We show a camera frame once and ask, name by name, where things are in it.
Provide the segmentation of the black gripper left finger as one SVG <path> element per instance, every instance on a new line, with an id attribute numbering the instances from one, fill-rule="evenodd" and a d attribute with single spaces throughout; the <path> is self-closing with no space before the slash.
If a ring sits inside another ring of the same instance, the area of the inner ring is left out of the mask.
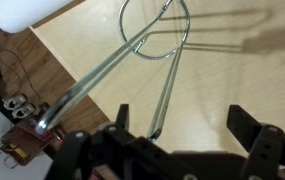
<path id="1" fill-rule="evenodd" d="M 129 129 L 129 105 L 121 104 L 116 118 L 116 124 L 125 130 Z"/>

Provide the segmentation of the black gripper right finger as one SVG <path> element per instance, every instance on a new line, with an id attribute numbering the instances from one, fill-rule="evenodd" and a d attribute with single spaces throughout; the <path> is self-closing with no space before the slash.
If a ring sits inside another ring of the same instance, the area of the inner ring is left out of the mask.
<path id="1" fill-rule="evenodd" d="M 247 152 L 262 128 L 262 125 L 239 105 L 229 106 L 226 126 Z"/>

